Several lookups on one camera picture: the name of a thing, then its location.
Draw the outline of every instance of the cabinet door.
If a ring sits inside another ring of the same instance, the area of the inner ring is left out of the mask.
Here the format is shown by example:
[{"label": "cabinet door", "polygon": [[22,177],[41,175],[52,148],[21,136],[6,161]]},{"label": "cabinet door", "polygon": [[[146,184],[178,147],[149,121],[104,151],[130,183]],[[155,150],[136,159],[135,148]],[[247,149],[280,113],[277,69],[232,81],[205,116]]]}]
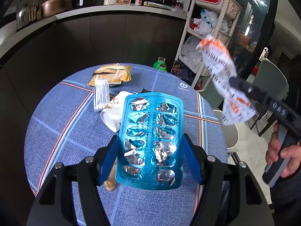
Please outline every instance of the cabinet door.
[{"label": "cabinet door", "polygon": [[185,20],[159,17],[155,36],[148,56],[149,62],[156,62],[158,57],[166,59],[167,71],[171,72],[182,37]]},{"label": "cabinet door", "polygon": [[121,63],[125,14],[91,16],[91,46],[96,64]]},{"label": "cabinet door", "polygon": [[4,65],[17,96],[32,114],[47,92],[64,79],[51,25],[26,42]]},{"label": "cabinet door", "polygon": [[127,14],[125,18],[122,62],[153,66],[148,57],[155,36],[158,16]]},{"label": "cabinet door", "polygon": [[0,166],[0,197],[5,205],[2,221],[7,220],[5,225],[16,225],[10,222],[14,218],[20,225],[26,225],[34,200],[24,168],[24,139],[30,115],[4,69],[0,70],[0,99],[0,159],[8,165]]},{"label": "cabinet door", "polygon": [[55,35],[58,58],[67,75],[96,65],[90,42],[90,17],[71,18],[57,23]]}]

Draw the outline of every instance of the logo on tablecloth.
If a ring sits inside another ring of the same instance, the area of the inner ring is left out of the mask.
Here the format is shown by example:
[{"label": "logo on tablecloth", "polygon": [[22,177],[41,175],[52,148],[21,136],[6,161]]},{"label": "logo on tablecloth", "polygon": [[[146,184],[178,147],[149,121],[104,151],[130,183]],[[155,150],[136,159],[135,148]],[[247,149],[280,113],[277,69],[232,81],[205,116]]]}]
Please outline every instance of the logo on tablecloth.
[{"label": "logo on tablecloth", "polygon": [[184,84],[184,83],[180,83],[180,87],[181,88],[188,88],[188,86],[186,84]]},{"label": "logo on tablecloth", "polygon": [[188,86],[186,84],[182,83],[182,82],[180,83],[180,86],[178,87],[178,89],[189,92],[189,90],[186,89],[186,88],[188,88]]}]

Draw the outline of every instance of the black gripper frame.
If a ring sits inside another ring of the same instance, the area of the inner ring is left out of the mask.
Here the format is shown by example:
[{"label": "black gripper frame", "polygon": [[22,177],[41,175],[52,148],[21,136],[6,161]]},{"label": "black gripper frame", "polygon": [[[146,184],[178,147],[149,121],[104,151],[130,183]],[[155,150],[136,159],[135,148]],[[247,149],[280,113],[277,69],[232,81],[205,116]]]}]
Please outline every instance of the black gripper frame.
[{"label": "black gripper frame", "polygon": [[[97,186],[108,179],[119,146],[120,140],[114,135],[107,147],[98,149],[93,159],[88,157],[76,165],[54,166],[34,201],[27,225],[78,225],[72,195],[72,182],[78,182],[86,225],[110,226]],[[181,148],[190,157],[187,163],[193,178],[205,185],[198,208],[187,225],[274,225],[264,195],[247,166],[223,164],[213,156],[208,158],[201,147],[192,144],[187,134],[181,139]],[[224,181],[230,184],[228,210],[224,220],[220,220]]]}]

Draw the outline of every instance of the stainless steel kettle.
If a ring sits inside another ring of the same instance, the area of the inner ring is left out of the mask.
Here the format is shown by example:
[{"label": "stainless steel kettle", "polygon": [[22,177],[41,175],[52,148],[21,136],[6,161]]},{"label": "stainless steel kettle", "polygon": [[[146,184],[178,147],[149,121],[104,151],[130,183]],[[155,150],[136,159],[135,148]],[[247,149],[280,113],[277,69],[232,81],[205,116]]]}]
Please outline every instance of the stainless steel kettle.
[{"label": "stainless steel kettle", "polygon": [[25,0],[20,0],[17,4],[17,31],[37,20],[38,6],[34,0],[23,3],[23,8],[20,8],[22,1]]}]

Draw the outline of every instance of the orange and white wrapper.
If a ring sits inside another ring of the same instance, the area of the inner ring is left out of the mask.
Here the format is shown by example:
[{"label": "orange and white wrapper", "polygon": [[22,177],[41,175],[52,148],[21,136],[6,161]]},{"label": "orange and white wrapper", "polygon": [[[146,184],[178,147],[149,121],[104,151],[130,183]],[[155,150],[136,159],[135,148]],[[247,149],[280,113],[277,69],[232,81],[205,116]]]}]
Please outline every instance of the orange and white wrapper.
[{"label": "orange and white wrapper", "polygon": [[217,92],[224,97],[224,125],[246,122],[256,114],[256,109],[246,95],[230,86],[230,77],[237,77],[235,65],[225,45],[208,35],[197,46],[210,72]]}]

